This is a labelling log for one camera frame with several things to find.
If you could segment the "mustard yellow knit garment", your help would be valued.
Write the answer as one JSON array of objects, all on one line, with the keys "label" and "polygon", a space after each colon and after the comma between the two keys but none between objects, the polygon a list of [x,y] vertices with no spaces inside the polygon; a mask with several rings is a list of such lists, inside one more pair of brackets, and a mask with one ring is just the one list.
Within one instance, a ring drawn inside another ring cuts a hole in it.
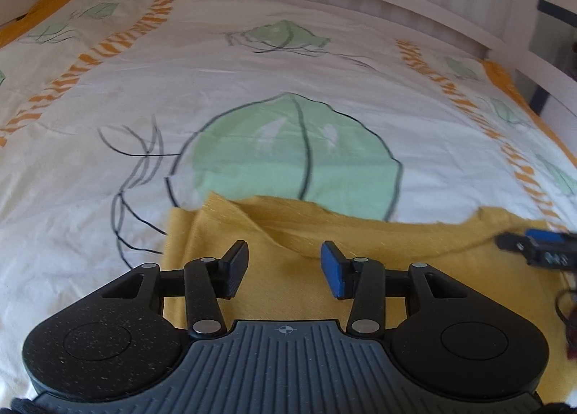
[{"label": "mustard yellow knit garment", "polygon": [[347,322],[351,304],[332,295],[329,272],[352,275],[364,260],[393,271],[429,264],[535,324],[550,347],[539,395],[546,402],[566,401],[576,390],[576,364],[567,357],[564,326],[555,312],[565,280],[495,244],[500,233],[543,227],[541,220],[495,207],[481,207],[456,225],[402,224],[353,218],[295,199],[210,195],[197,210],[170,211],[160,264],[166,271],[181,270],[244,242],[246,273],[236,296],[221,306],[227,323]]}]

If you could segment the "white leaf-print duvet cover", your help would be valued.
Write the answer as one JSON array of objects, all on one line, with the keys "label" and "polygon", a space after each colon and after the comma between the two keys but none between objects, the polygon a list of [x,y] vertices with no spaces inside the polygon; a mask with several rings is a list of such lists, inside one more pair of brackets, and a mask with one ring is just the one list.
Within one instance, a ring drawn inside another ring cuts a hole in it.
[{"label": "white leaf-print duvet cover", "polygon": [[67,0],[1,48],[1,399],[37,323],[145,262],[250,246],[234,319],[347,319],[326,240],[425,261],[535,323],[573,402],[557,272],[493,238],[576,226],[576,166],[499,67],[269,0]]}]

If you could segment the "orange bed sheet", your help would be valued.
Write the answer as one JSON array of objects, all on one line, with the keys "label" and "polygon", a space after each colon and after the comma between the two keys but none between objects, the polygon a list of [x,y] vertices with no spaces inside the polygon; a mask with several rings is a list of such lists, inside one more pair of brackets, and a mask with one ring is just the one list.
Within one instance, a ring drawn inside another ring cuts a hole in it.
[{"label": "orange bed sheet", "polygon": [[0,31],[0,47],[3,48],[48,19],[71,0],[38,0],[29,11],[6,24]]}]

